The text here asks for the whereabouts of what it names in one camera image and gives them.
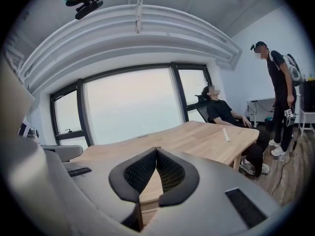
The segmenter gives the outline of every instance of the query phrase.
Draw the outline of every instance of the ceiling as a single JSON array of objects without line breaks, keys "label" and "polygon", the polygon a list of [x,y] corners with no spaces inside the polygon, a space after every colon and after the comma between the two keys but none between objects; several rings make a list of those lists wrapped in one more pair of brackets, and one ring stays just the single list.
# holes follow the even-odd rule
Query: ceiling
[{"label": "ceiling", "polygon": [[[137,0],[103,0],[102,8],[136,4]],[[232,37],[267,13],[282,0],[143,0],[144,4],[174,8],[197,16]],[[75,7],[61,0],[32,0],[23,10],[12,33],[14,48],[25,59],[54,31],[74,20]]]}]

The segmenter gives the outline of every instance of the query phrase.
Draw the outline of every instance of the gray armrest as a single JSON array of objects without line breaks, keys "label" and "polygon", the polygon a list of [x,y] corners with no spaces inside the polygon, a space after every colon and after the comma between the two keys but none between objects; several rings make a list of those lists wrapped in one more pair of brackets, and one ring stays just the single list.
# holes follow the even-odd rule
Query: gray armrest
[{"label": "gray armrest", "polygon": [[55,152],[62,162],[68,162],[69,160],[76,158],[83,153],[83,149],[79,145],[71,146],[54,146],[54,145],[42,145],[44,150],[50,150]]}]

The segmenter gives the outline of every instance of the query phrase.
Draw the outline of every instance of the small monitor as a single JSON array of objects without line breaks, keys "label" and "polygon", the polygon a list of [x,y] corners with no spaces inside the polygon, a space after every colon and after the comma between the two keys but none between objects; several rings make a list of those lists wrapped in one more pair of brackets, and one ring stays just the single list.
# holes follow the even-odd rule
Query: small monitor
[{"label": "small monitor", "polygon": [[30,127],[31,127],[31,124],[27,122],[26,120],[24,120],[21,124],[18,135],[27,137]]}]

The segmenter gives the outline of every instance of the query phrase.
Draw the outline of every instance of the glass window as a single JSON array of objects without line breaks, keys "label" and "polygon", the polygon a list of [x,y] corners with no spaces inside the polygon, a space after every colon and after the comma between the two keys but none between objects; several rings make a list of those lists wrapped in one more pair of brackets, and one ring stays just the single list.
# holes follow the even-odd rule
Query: glass window
[{"label": "glass window", "polygon": [[179,70],[187,105],[195,104],[203,88],[208,85],[202,70]]},{"label": "glass window", "polygon": [[85,83],[95,144],[111,144],[183,123],[170,68],[113,75]]},{"label": "glass window", "polygon": [[205,122],[197,109],[188,111],[188,118],[189,118],[189,120]]},{"label": "glass window", "polygon": [[84,136],[60,140],[60,145],[63,146],[80,145],[83,150],[85,150],[88,147],[88,144]]},{"label": "glass window", "polygon": [[77,91],[55,101],[55,113],[59,134],[81,130],[81,124],[77,105]]}]

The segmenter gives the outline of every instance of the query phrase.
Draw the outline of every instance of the man's hand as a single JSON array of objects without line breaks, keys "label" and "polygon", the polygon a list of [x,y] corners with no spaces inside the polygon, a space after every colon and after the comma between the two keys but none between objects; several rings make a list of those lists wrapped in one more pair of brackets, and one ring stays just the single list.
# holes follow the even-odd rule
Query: man's hand
[{"label": "man's hand", "polygon": [[251,122],[245,116],[242,116],[242,120],[245,127],[247,126],[248,128],[252,128]]},{"label": "man's hand", "polygon": [[291,108],[292,103],[294,102],[293,95],[292,94],[288,95],[286,100],[287,100],[287,104],[289,105],[289,108]]}]

